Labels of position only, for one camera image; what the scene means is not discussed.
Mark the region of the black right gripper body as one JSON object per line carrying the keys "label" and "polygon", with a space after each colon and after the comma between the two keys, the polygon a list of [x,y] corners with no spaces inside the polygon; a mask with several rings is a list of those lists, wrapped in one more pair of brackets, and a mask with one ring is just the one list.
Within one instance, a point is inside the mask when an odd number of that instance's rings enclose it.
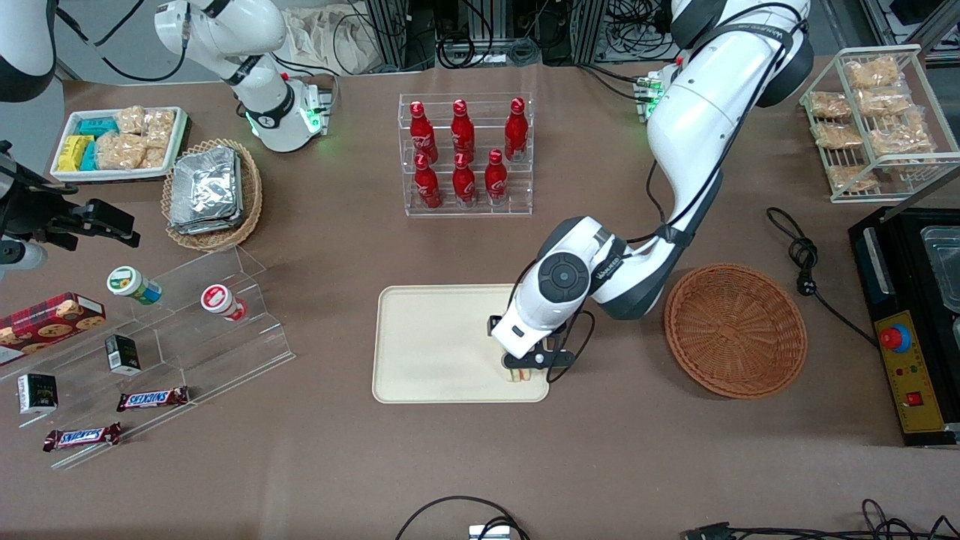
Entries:
{"label": "black right gripper body", "polygon": [[81,206],[65,199],[78,188],[48,182],[11,157],[13,144],[3,141],[1,146],[2,236],[7,236],[2,239],[3,253],[25,253],[31,240],[74,251],[76,235],[92,236]]}

